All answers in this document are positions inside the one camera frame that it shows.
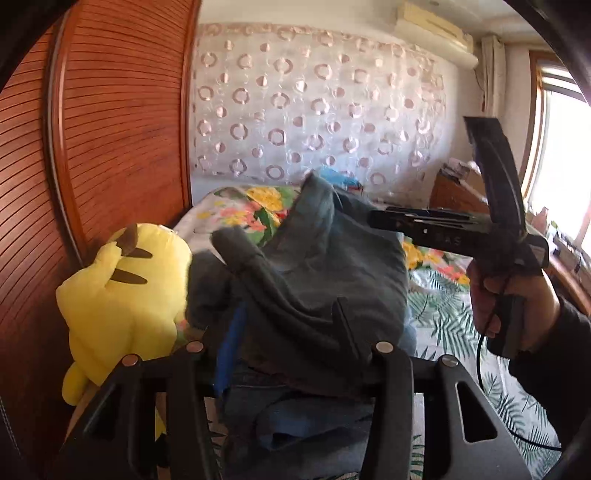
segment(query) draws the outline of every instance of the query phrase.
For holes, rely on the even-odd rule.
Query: gray fabric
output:
[[[194,256],[189,322],[208,326],[205,341],[215,350],[227,329],[228,309],[243,298],[246,336],[276,372],[307,391],[356,396],[343,372],[333,302],[346,297],[353,334],[367,346],[380,340],[398,345],[405,331],[404,251],[396,233],[367,225],[372,208],[313,174],[262,249],[240,227],[214,232],[212,244],[226,265],[210,252]],[[410,355],[415,340],[407,336],[413,334],[407,329],[402,342]]]

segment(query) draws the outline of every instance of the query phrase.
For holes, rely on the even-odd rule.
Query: ceiling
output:
[[[475,39],[496,34],[505,43],[543,43],[540,35],[503,0],[411,0],[454,23]]]

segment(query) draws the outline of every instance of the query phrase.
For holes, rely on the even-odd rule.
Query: black cable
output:
[[[507,285],[509,284],[509,280],[511,279],[511,277],[512,277],[511,275],[507,276],[505,282],[503,283],[503,288],[501,289],[501,292],[499,293],[499,296],[497,297],[497,300],[496,300],[497,302],[504,295],[505,290],[507,288]],[[480,334],[480,339],[478,340],[478,347],[476,347],[476,376],[478,377],[478,386],[480,386],[480,389],[484,392],[485,395],[486,395],[486,391],[485,391],[484,386],[482,384],[482,375],[480,374],[480,353],[482,352],[482,344],[484,343],[485,334],[488,331],[488,327],[491,326],[492,318],[495,316],[496,307],[497,307],[497,305],[495,304],[495,307],[492,309],[491,313],[488,316],[488,319],[486,320],[486,325],[484,327],[483,333]],[[505,425],[505,427],[507,428],[507,430],[509,430],[509,433],[512,434],[513,437],[518,438],[522,442],[528,443],[529,445],[533,445],[534,447],[544,448],[546,450],[553,450],[555,452],[562,452],[561,447],[555,447],[553,445],[544,445],[543,443],[534,442],[533,440],[527,439],[527,438],[521,436],[519,433],[514,432],[507,425]]]

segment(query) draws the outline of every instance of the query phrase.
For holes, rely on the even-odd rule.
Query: black handle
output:
[[[388,342],[380,343],[387,348],[381,352],[374,347],[373,360],[384,376],[376,392],[359,479],[407,479],[413,443],[413,364],[401,349]]]
[[[504,358],[515,358],[519,352],[524,326],[525,298],[519,295],[498,297],[495,314],[501,321],[501,331],[488,339],[486,347],[490,353]]]

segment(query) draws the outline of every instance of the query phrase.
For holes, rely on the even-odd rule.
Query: black sleeve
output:
[[[560,443],[568,445],[591,408],[591,323],[560,299],[560,317],[534,353],[522,352],[509,372],[547,410]]]

